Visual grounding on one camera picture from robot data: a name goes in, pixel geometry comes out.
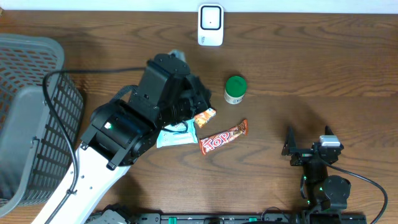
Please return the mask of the green lid jar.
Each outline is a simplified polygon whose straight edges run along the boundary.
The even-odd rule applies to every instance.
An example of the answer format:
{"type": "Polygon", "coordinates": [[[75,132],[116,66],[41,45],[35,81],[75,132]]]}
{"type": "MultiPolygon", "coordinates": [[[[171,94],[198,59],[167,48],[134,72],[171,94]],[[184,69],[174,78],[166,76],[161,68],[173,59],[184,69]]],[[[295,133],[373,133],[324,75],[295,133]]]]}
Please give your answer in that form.
{"type": "Polygon", "coordinates": [[[232,76],[225,85],[224,99],[231,105],[236,105],[242,102],[247,90],[247,83],[243,77],[232,76]]]}

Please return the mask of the red Top chocolate bar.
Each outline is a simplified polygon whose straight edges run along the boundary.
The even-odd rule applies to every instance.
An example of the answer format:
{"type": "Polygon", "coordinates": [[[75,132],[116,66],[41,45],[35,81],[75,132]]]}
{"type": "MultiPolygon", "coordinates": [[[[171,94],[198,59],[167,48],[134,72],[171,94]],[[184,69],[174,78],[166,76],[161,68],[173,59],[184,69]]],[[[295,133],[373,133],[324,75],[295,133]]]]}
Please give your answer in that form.
{"type": "Polygon", "coordinates": [[[240,135],[248,134],[248,121],[244,119],[238,125],[218,134],[200,139],[198,142],[203,155],[235,140],[240,135]]]}

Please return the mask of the white wet wipes pack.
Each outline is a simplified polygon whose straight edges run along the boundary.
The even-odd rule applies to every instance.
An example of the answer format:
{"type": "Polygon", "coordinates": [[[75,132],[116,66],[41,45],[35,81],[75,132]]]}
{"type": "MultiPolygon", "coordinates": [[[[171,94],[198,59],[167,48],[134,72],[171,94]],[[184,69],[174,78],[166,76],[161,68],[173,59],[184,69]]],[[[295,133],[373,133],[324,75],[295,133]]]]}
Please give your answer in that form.
{"type": "Polygon", "coordinates": [[[197,144],[198,139],[194,119],[182,121],[176,125],[168,125],[160,131],[157,138],[157,148],[177,146],[182,144],[197,144]]]}

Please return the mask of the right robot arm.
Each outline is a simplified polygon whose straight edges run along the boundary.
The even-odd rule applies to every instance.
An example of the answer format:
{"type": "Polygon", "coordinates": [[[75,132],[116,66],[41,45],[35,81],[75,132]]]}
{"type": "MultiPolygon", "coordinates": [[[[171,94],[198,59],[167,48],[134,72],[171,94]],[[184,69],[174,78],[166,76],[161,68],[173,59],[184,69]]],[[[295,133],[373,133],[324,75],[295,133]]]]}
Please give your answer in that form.
{"type": "Polygon", "coordinates": [[[328,126],[310,148],[299,148],[293,129],[288,128],[282,155],[290,156],[291,166],[303,168],[300,193],[308,200],[310,209],[318,212],[340,212],[347,208],[350,181],[338,175],[329,175],[327,169],[338,161],[343,149],[344,146],[328,126]]]}

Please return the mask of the orange snack packet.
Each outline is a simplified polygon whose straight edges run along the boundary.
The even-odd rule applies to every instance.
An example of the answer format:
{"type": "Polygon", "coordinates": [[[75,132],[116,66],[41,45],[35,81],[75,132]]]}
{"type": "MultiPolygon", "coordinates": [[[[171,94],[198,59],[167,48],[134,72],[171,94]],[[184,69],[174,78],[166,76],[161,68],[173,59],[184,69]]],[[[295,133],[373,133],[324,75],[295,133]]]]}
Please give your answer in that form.
{"type": "Polygon", "coordinates": [[[216,115],[216,110],[208,108],[204,112],[201,112],[193,117],[195,124],[202,128],[206,123],[209,122],[216,115]]]}

